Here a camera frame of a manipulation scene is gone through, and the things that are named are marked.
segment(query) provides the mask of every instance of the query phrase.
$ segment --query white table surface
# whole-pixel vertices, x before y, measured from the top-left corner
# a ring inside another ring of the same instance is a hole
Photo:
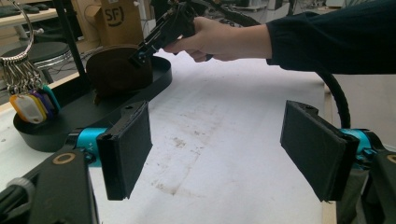
[[[149,102],[153,147],[130,200],[108,201],[90,169],[100,223],[321,223],[321,202],[279,143],[286,100],[323,110],[320,78],[265,60],[159,55],[173,82]],[[0,189],[49,155],[26,146],[14,114],[0,116]]]

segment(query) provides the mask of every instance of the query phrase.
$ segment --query black stool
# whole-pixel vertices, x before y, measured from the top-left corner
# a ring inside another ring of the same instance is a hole
[[[26,50],[26,46],[12,49],[3,54],[2,57],[16,56],[24,50]],[[28,58],[30,63],[43,73],[47,82],[52,83],[53,79],[50,76],[48,69],[56,65],[67,63],[71,55],[70,48],[65,43],[43,42],[32,45]]]

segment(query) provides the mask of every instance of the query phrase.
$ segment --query cardboard box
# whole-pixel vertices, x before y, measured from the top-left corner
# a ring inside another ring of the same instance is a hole
[[[132,0],[101,0],[100,6],[87,7],[85,15],[96,24],[103,46],[143,41],[139,8]]]
[[[100,39],[94,18],[87,18],[86,12],[89,6],[100,6],[98,0],[72,0],[74,10],[77,12],[77,20],[85,41],[97,41]]]

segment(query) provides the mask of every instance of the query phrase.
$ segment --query yellow key tag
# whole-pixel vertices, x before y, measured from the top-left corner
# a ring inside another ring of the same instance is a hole
[[[35,101],[35,104],[37,105],[38,110],[41,113],[41,116],[43,116],[44,120],[47,119],[47,109],[46,107],[44,107],[43,103],[40,101],[40,99],[38,99],[36,96],[34,96],[33,94],[28,94],[27,96],[29,96],[30,98],[33,99],[33,101]]]
[[[11,95],[9,102],[20,118],[30,123],[41,123],[46,119],[43,108],[40,109],[40,104],[36,98],[30,95]]]

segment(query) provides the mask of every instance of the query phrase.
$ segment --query human arm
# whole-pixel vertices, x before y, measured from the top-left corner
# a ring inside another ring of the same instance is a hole
[[[196,35],[168,52],[186,50],[230,61],[264,58],[287,70],[335,74],[396,74],[396,1],[376,0],[318,15],[302,13],[264,25],[236,28],[196,18]]]
[[[186,50],[196,62],[206,54],[222,61],[241,58],[271,58],[271,41],[266,25],[237,28],[203,17],[194,20],[196,35],[183,38],[164,48],[177,53]]]

